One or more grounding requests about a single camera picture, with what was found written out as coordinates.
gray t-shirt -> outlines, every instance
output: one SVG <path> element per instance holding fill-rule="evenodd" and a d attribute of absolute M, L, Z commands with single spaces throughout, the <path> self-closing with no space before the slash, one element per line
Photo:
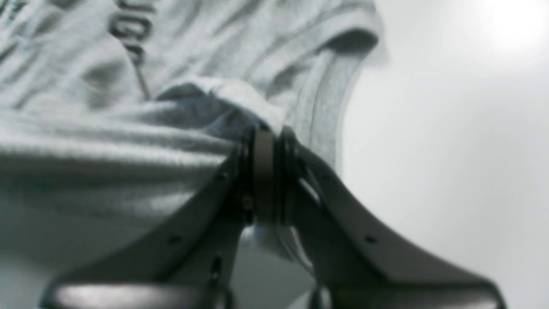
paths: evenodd
<path fill-rule="evenodd" d="M 165 218 L 248 125 L 334 166 L 370 0 L 11 0 L 0 16 L 0 207 Z"/>

white wall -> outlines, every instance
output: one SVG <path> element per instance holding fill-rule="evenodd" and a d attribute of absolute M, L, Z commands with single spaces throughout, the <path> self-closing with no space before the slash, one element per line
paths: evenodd
<path fill-rule="evenodd" d="M 377 5 L 388 56 L 346 109 L 344 181 L 511 309 L 549 308 L 549 1 Z"/>

